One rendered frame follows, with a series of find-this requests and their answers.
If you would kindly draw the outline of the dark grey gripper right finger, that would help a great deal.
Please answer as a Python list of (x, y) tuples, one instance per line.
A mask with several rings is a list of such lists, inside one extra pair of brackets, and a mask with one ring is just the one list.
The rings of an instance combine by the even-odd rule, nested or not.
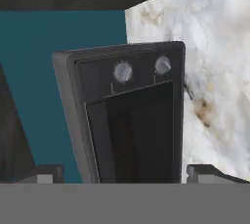
[(211, 164), (189, 164), (187, 166), (189, 184), (249, 184), (249, 181), (227, 175)]

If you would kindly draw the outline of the black toaster oven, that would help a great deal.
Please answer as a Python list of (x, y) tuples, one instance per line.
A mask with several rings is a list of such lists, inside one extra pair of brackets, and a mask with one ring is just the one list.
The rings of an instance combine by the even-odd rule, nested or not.
[[(84, 182), (180, 182), (185, 55), (182, 41), (54, 53), (72, 149)], [(161, 56), (172, 67), (163, 75), (155, 72)], [(113, 77), (120, 62), (133, 67), (126, 83)]]

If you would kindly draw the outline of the silver toaster oven knob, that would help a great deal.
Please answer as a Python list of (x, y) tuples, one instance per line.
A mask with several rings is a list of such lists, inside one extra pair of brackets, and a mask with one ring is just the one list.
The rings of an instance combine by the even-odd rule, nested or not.
[(163, 75), (172, 69), (171, 63), (166, 56), (159, 57), (155, 62), (155, 72)]
[(127, 62), (117, 63), (113, 69), (113, 77), (117, 82), (126, 83), (133, 76), (133, 67)]

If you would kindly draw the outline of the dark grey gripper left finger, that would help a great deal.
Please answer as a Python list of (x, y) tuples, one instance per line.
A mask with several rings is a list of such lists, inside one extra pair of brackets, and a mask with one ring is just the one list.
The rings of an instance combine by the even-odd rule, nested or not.
[(41, 164), (27, 175), (16, 179), (16, 183), (24, 184), (63, 184), (64, 166), (61, 164)]

